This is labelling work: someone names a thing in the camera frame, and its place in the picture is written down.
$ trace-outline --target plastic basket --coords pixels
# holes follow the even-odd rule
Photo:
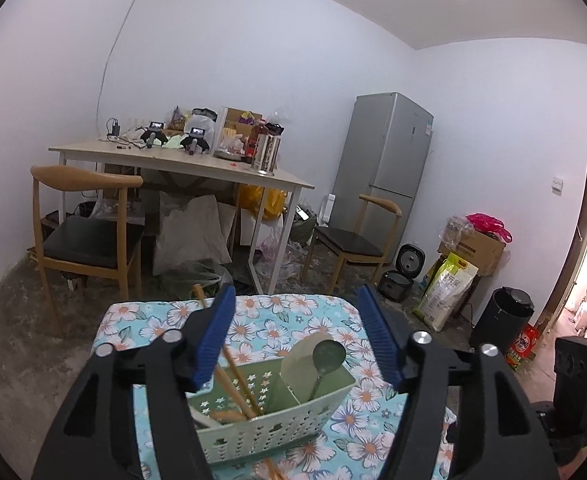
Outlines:
[[[323,378],[316,399],[300,403],[280,376],[281,364],[282,359],[272,359],[237,367],[265,415],[222,428],[198,430],[208,463],[291,446],[318,434],[355,385],[353,376],[341,366]],[[216,381],[211,391],[191,396],[189,403],[203,415],[211,410],[239,411]]]

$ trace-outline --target chair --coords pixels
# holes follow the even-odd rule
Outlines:
[[[142,296],[140,242],[144,226],[126,222],[127,190],[130,187],[141,187],[142,177],[94,173],[71,166],[33,166],[31,174],[34,177],[36,261],[56,330],[62,334],[61,321],[49,289],[45,269],[118,280],[123,301],[129,300],[127,274],[131,270],[136,281],[136,295]],[[43,242],[40,223],[40,183],[58,191],[117,189],[116,223],[72,215]]]
[[[376,283],[380,279],[382,266],[384,266],[387,260],[387,252],[389,251],[389,248],[391,248],[391,243],[398,228],[398,222],[402,216],[400,207],[391,200],[385,200],[384,198],[364,194],[358,195],[358,198],[363,201],[363,205],[358,212],[353,232],[345,231],[344,229],[318,226],[314,229],[313,236],[311,237],[311,244],[309,245],[307,258],[304,261],[304,267],[302,267],[301,281],[304,280],[304,277],[307,274],[309,264],[311,263],[313,248],[316,244],[316,240],[318,240],[337,255],[337,263],[331,275],[331,285],[329,286],[327,294],[333,293],[333,289],[336,286],[337,279],[345,262],[351,262],[354,264],[378,264],[373,273],[373,277],[371,278],[371,282]],[[384,249],[382,250],[358,234],[363,219],[365,218],[368,203],[382,207],[395,215],[393,225],[387,235]]]

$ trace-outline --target floral tablecloth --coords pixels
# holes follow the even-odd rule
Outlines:
[[[197,301],[114,304],[99,326],[94,348],[104,342],[116,349],[148,345],[165,330],[182,327],[199,307]],[[355,307],[331,296],[238,296],[227,344],[241,365],[282,357],[315,332],[327,332],[346,346],[346,365],[357,384],[314,442],[277,450],[271,457],[290,480],[373,480],[389,452],[406,395],[382,380]],[[220,364],[226,364],[222,357]],[[160,480],[144,386],[134,387],[134,414],[144,478]],[[453,445],[446,442],[445,432],[454,420],[448,409],[433,471],[436,480],[448,475]],[[245,463],[213,466],[212,471],[219,480],[269,479],[265,463],[254,463],[251,457]]]

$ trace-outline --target wire on wall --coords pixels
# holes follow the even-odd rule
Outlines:
[[[111,55],[114,53],[114,49],[116,48],[116,43],[118,43],[118,40],[120,38],[120,34],[123,31],[123,28],[125,28],[125,23],[127,22],[127,19],[129,18],[129,13],[132,11],[132,8],[134,7],[136,0],[132,0],[131,5],[129,5],[129,9],[127,9],[127,13],[125,14],[125,19],[123,20],[123,23],[120,25],[120,29],[118,29],[118,33],[116,34],[116,38],[114,40],[114,44],[111,46],[111,50],[109,50],[109,55],[107,56],[107,61],[105,62],[105,69],[102,71],[102,80],[100,81],[100,92],[98,92],[98,101],[96,102],[96,135],[98,136],[98,139],[100,138],[100,128],[98,126],[98,111],[100,110],[100,99],[102,97],[102,90],[105,86],[105,77],[107,75],[107,67],[109,66],[109,60],[111,59]]]

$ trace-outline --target door frame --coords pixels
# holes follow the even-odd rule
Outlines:
[[[574,231],[574,237],[565,263],[562,266],[558,281],[551,291],[551,295],[542,310],[536,323],[539,333],[553,327],[560,317],[562,309],[567,303],[571,289],[576,284],[576,278],[582,262],[587,254],[587,177],[585,180],[585,192],[582,197],[582,205]]]

